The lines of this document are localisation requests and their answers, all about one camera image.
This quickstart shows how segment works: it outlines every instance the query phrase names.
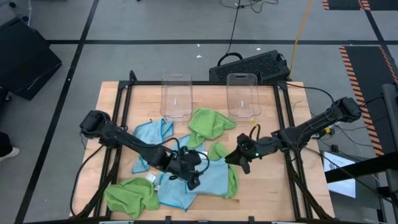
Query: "wooden table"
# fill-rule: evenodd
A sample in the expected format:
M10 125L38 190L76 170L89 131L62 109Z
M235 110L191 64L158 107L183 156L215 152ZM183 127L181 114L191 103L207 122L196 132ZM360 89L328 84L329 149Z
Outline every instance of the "wooden table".
M116 98L118 82L103 82L99 93L96 109L112 115ZM118 121L120 122L125 98L125 92L121 100L121 108ZM271 86L258 86L258 94L262 113L256 117L256 122L261 124L261 136L270 136L270 133L279 129L279 120L275 105L273 88ZM290 102L294 113L295 124L298 125L311 118L307 97L303 88L289 86ZM132 88L132 95L127 117L128 132L150 119L162 118L160 110L161 86L136 85ZM283 93L280 91L282 107L284 109L285 124L288 125ZM193 85L193 109L211 108L227 115L228 107L225 86ZM214 141L205 141L206 149L217 141L221 141L227 150L232 151L236 147L236 137L241 133L248 134L252 128L250 122L237 122L234 129L227 130ZM174 137L180 138L190 134L188 122L174 124ZM97 139L88 141L84 160L100 145ZM318 150L315 140L311 140L308 147ZM73 207L76 212L83 209L86 203L98 188L101 168L103 166L105 149L93 157L83 168L76 188ZM131 174L138 153L123 147L119 166L118 182L132 177L145 177L146 173ZM308 189L325 211L334 216L328 187L323 171L322 161L319 155L308 150L302 151L303 166L307 178ZM256 221L291 221L294 220L292 199L290 196L287 171L284 155L281 152L256 159L251 164L251 173L245 175L242 168L236 167L240 185L237 196L234 199L211 195L198 195L187 212L178 208L161 205L158 210L144 210L141 220L164 220L165 216L171 216L173 220L236 220L247 221L248 216L254 216ZM158 171L150 168L149 172L157 174ZM298 189L301 216L305 216L302 195ZM105 214L105 202L101 207L101 214ZM131 219L121 212L113 212L113 220Z

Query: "microfiber towel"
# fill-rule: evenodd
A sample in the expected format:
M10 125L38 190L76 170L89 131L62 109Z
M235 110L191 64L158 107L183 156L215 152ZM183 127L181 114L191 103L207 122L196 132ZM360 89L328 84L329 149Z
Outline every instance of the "microfiber towel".
M111 211L126 213L134 219L139 218L144 208L159 209L154 186L145 178L136 177L120 184L109 185L104 195Z
M220 158L224 158L229 154L225 149L223 143L217 142L210 146L208 152L209 160L216 161ZM228 164L228 194L224 195L224 198L234 198L239 187L239 177L235 167L232 164Z
M202 159L201 163L195 166L195 170L201 171L207 166L207 160ZM189 190L185 185L187 193L228 195L228 165L224 159L210 161L209 168L199 176L200 185Z
M139 125L132 135L147 144L159 144L163 142L165 138L173 135L173 127L173 122L166 123L164 119L160 119L159 121L151 121ZM134 163L132 173L147 172L148 169L148 162L139 156L138 160Z
M154 185L159 185L157 191L159 203L187 211L197 195L185 191L187 185L185 181L180 179L170 180L169 177L169 173L161 172L155 179Z
M194 149L205 139L216 139L224 133L225 129L232 129L235 126L235 122L215 110L209 108L196 109L188 124L191 135L187 147Z
M188 139L189 139L189 134L184 136L184 137L182 137L182 138L180 138L178 140L180 142L180 147L186 146L187 142L188 142ZM174 143L174 145L172 146L172 150L176 151L177 149L178 149L177 143ZM195 147L193 149L198 151L198 152L204 152L206 150L205 149L205 143L201 143L199 146L197 146L197 147Z

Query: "green cloth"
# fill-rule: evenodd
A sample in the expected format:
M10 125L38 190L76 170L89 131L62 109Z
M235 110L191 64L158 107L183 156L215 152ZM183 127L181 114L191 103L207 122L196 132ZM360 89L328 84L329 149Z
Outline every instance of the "green cloth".
M111 211L124 212L134 219L139 217L144 208L159 209L154 185L142 177L109 185L104 194Z
M223 143L217 142L211 145L208 152L209 160L216 161L221 157L224 158L229 154L225 149ZM228 194L224 195L224 198L234 198L239 187L239 177L236 173L235 167L232 164L228 164Z
M232 129L235 126L235 122L215 110L209 108L196 109L193 112L191 122L188 124L192 132L189 135L187 147L194 149L205 139L216 139L223 134L225 129Z

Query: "gray floor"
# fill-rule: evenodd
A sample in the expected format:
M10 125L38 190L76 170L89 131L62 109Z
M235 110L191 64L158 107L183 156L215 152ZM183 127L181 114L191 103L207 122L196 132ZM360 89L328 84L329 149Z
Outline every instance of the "gray floor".
M78 40L92 2L32 0L31 26L46 39ZM234 2L224 0L225 4L233 5ZM17 3L21 4L19 10L26 13L26 2L21 0ZM234 38L294 40L306 6L307 0L280 0L276 6L264 5L260 14L243 9L239 12ZM220 6L218 1L210 0L167 0L167 3L162 0L143 0L140 3L101 0L87 39L228 39L234 13L234 10ZM396 24L390 21L398 20L398 13L372 13L384 38L397 40ZM5 15L0 13L0 20L5 20ZM314 1L302 39L377 40L363 11L326 11L321 1ZM125 80L131 69L139 80L159 80L162 74L175 72L190 73L194 80L207 80L208 69L216 65L227 48L225 44L85 45L25 222L68 217L72 184L84 153L78 125L87 111L95 107L102 81ZM21 154L0 163L1 223L14 223L76 45L52 45L51 49L63 62L59 71L32 101L14 96L2 111L0 129L10 135ZM398 46L391 45L389 49L398 60ZM289 62L293 45L239 44L231 48L232 52L239 52L243 57L269 50L278 50ZM303 81L306 86L322 88L335 98L353 96L338 45L299 45L292 78ZM327 96L317 91L309 90L307 96L310 109L315 114L330 105ZM364 126L364 123L357 121L343 126L355 128ZM350 132L350 135L364 144L370 143L364 129ZM359 148L341 133L326 142L339 144L342 151L351 155L375 156L371 148ZM328 149L322 143L319 146ZM340 195L331 196L338 218L356 222L377 220L374 209L347 203L346 198Z

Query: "clear plastic container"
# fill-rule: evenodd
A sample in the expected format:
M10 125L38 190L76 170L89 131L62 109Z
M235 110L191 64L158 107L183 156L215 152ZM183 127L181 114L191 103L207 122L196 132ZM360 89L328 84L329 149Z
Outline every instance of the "clear plastic container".
M189 121L192 116L192 77L189 74L162 76L160 113L166 121Z
M226 94L229 117L235 121L250 121L261 114L257 76L253 74L229 74L226 77Z

